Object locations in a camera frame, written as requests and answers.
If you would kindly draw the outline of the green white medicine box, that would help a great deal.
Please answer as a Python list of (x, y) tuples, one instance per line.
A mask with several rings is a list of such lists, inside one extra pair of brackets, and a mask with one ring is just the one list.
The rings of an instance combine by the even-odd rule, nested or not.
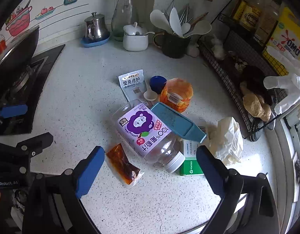
[(181, 153), (184, 155), (185, 160), (180, 166), (179, 174), (181, 176), (188, 175), (203, 175), (203, 171), (197, 162), (196, 151), (201, 143), (193, 142), (183, 139), (181, 142)]

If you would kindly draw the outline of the teal scrub brush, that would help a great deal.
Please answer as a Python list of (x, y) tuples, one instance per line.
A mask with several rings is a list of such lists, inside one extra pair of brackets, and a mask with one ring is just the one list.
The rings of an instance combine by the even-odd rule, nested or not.
[(202, 143), (207, 136), (193, 121), (162, 102), (156, 103), (151, 111), (182, 139)]

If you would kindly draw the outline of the purple grape juice bottle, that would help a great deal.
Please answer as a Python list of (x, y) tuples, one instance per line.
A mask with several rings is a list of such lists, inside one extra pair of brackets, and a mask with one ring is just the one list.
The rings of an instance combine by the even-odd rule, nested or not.
[(149, 164), (160, 163), (168, 173), (175, 172), (185, 161), (178, 137), (140, 100), (120, 107), (112, 123), (138, 156)]

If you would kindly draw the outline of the white sachet packet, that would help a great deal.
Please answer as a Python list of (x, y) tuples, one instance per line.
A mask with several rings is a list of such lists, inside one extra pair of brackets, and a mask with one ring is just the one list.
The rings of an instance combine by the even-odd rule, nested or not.
[(119, 75), (118, 79), (120, 88), (128, 101), (138, 99), (142, 103), (146, 102), (144, 93), (147, 90), (147, 86), (142, 69)]

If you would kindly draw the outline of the black gas stove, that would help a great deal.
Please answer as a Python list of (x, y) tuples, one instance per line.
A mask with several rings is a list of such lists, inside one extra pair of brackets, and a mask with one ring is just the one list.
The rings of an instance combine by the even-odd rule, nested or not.
[(0, 136), (29, 134), (37, 104), (47, 77), (65, 45), (59, 45), (34, 56), (20, 78), (0, 99), (0, 110), (5, 106), (27, 105), (26, 114), (11, 118), (0, 117)]

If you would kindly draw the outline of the red chili sauce sachet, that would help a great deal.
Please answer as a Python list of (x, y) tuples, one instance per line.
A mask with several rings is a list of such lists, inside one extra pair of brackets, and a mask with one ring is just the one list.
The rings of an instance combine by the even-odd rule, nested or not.
[(121, 144), (117, 144), (112, 149), (105, 152), (106, 162), (112, 173), (123, 184), (130, 189), (144, 175), (144, 172), (129, 162), (127, 155)]

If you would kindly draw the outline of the black wok with lid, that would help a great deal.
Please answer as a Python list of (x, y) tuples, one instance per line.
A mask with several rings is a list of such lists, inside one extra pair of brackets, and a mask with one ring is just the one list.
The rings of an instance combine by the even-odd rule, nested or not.
[(39, 25), (23, 32), (8, 45), (0, 56), (0, 81), (13, 80), (30, 62), (38, 44)]

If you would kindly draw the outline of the ginger root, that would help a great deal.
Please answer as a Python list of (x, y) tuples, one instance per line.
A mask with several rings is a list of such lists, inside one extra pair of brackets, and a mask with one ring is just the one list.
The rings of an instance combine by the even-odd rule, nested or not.
[(245, 81), (240, 83), (240, 89), (243, 94), (243, 105), (247, 112), (255, 118), (260, 118), (263, 122), (268, 122), (272, 111), (263, 97), (248, 90)]

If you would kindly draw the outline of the white plastic spoon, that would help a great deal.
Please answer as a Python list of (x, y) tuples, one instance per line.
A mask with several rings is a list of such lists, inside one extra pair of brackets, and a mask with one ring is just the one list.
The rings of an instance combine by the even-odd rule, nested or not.
[(149, 102), (156, 101), (158, 98), (158, 94), (151, 89), (149, 83), (145, 82), (145, 84), (146, 84), (146, 91), (143, 94), (145, 100)]

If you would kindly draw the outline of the blue saucer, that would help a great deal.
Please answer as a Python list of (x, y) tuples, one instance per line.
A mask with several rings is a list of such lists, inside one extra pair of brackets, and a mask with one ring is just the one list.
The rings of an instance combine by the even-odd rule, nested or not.
[(110, 39), (110, 32), (108, 32), (107, 37), (100, 41), (89, 40), (86, 37), (81, 38), (81, 45), (85, 48), (97, 47), (100, 45), (104, 45)]

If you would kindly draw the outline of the blue bottle cap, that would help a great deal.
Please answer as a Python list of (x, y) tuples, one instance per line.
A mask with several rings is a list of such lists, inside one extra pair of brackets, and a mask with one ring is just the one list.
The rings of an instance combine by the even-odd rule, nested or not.
[(150, 85), (151, 90), (153, 90), (158, 95), (160, 95), (166, 85), (166, 82), (167, 82), (167, 80), (164, 77), (162, 77), (160, 75), (156, 75), (156, 76), (151, 77), (151, 79), (149, 81), (149, 85)]

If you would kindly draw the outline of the clear disposable glove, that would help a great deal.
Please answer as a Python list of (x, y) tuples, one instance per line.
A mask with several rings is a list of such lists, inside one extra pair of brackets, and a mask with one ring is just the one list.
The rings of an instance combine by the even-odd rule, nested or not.
[(288, 74), (284, 76), (268, 76), (263, 80), (266, 89), (280, 88), (288, 91), (287, 97), (275, 105), (276, 114), (282, 114), (298, 104), (297, 117), (300, 119), (300, 60), (294, 58), (289, 51), (279, 52), (271, 46), (267, 53), (285, 66)]

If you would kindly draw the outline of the steel oil pot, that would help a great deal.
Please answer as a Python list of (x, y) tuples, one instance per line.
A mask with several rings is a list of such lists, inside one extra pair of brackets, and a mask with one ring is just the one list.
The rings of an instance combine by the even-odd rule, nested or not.
[(92, 12), (84, 21), (86, 24), (85, 37), (90, 41), (103, 41), (110, 35), (105, 24), (105, 16)]

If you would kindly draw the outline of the dark green utensil mug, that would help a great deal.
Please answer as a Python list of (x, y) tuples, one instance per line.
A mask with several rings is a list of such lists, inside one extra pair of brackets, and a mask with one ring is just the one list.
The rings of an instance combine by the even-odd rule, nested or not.
[(190, 40), (191, 37), (179, 37), (165, 31), (153, 36), (153, 44), (161, 49), (164, 55), (173, 59), (180, 59), (185, 55)]

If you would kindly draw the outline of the white sugar bowl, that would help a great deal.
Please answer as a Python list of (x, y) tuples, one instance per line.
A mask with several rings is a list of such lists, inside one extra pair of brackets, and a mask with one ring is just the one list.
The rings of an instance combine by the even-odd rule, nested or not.
[(146, 28), (138, 25), (137, 22), (123, 27), (123, 48), (127, 51), (139, 52), (148, 48), (148, 35), (155, 32), (147, 31)]

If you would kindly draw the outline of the glass carafe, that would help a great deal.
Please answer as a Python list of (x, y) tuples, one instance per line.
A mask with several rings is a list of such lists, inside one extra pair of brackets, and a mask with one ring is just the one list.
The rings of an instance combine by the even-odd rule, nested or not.
[(122, 41), (125, 25), (138, 21), (136, 0), (118, 0), (111, 20), (111, 30), (116, 41)]

